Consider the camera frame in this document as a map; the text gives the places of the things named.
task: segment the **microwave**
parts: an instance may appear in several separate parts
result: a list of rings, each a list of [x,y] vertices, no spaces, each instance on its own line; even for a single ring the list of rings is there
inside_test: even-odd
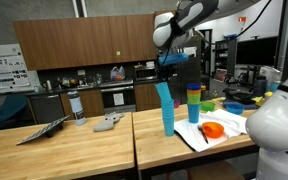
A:
[[[135,80],[143,81],[157,79],[156,67],[135,68]]]

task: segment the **computer screen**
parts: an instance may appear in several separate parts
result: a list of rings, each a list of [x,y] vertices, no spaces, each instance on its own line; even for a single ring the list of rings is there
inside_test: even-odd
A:
[[[236,64],[274,66],[277,36],[237,43]]]

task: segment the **white cloth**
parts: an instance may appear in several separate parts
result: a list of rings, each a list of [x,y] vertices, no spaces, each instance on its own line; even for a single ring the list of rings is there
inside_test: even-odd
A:
[[[207,137],[207,144],[202,133],[197,129],[197,126],[202,125],[204,122],[217,122],[221,124],[224,127],[223,136],[216,139]],[[174,129],[190,147],[201,152],[231,137],[239,136],[241,133],[246,134],[245,123],[246,118],[219,109],[207,114],[200,113],[198,123],[196,124],[190,123],[188,119],[177,121],[175,122]]]

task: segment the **cup stack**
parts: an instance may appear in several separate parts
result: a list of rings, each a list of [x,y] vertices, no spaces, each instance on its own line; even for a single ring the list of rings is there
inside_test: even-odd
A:
[[[161,98],[162,118],[166,136],[174,135],[174,100],[171,98],[167,82],[155,85]]]
[[[201,84],[189,83],[186,88],[188,120],[190,123],[198,123],[200,114]]]

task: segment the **wooden tabletop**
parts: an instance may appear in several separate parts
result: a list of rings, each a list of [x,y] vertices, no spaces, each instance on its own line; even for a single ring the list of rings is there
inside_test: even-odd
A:
[[[73,179],[134,167],[132,115],[113,130],[93,132],[102,117],[82,126],[65,121],[52,138],[16,146],[46,125],[0,131],[0,179]]]
[[[248,117],[253,112],[254,110],[244,111],[242,116]],[[248,135],[240,135],[205,151],[194,152],[179,136],[165,136],[161,114],[161,109],[133,113],[139,170],[254,145]],[[188,118],[187,105],[180,105],[175,109],[175,121],[186,118]]]

